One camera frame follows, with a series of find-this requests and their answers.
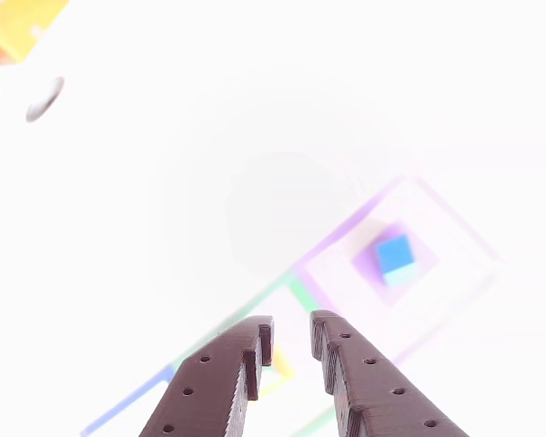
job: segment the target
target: purple square marking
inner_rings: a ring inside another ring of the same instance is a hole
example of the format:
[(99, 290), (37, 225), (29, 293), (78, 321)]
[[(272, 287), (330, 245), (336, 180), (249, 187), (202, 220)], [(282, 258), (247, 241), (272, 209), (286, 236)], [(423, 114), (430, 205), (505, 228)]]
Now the purple square marking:
[[(380, 273), (379, 261), (375, 253), (377, 244), (406, 235), (409, 239), (410, 250), (417, 263), (418, 273), (415, 279), (409, 283), (400, 284), (399, 286), (390, 287), (382, 278)], [(427, 248), (427, 246), (403, 223), (395, 223), (386, 228), (378, 237), (373, 239), (366, 248), (364, 248), (355, 258), (352, 263), (356, 267), (358, 273), (373, 290), (382, 298), (387, 305), (394, 305), (402, 298), (405, 293), (423, 278), (429, 270), (437, 264), (437, 258)]]

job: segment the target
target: white surface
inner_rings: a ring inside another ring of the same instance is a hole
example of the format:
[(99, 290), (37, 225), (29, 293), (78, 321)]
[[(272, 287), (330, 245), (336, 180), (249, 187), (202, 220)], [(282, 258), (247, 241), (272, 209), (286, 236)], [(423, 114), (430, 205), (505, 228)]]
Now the white surface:
[(73, 3), (0, 68), (0, 435), (75, 435), (408, 171), (507, 268), (406, 370), (546, 433), (546, 1)]

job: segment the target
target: orange object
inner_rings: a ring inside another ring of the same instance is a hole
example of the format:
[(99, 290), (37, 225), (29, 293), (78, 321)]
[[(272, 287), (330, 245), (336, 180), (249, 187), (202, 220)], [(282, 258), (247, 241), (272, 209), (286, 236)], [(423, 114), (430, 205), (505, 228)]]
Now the orange object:
[(68, 0), (0, 0), (0, 65), (22, 62)]

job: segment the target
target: screw hole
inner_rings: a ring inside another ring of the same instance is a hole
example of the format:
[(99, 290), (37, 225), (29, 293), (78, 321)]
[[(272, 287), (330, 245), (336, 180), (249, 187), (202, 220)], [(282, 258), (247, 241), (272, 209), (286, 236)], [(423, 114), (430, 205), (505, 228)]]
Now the screw hole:
[(34, 102), (28, 106), (26, 110), (26, 121), (33, 123), (42, 117), (50, 108), (63, 90), (65, 80), (62, 77), (54, 79), (49, 86), (41, 93)]

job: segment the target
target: overexposed background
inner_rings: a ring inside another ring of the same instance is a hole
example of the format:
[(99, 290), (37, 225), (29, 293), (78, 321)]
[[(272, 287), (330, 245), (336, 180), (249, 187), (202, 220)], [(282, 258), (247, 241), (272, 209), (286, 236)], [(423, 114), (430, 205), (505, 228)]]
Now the overexposed background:
[(0, 67), (0, 435), (76, 435), (399, 174), (505, 261), (403, 370), (546, 432), (546, 1), (73, 3)]

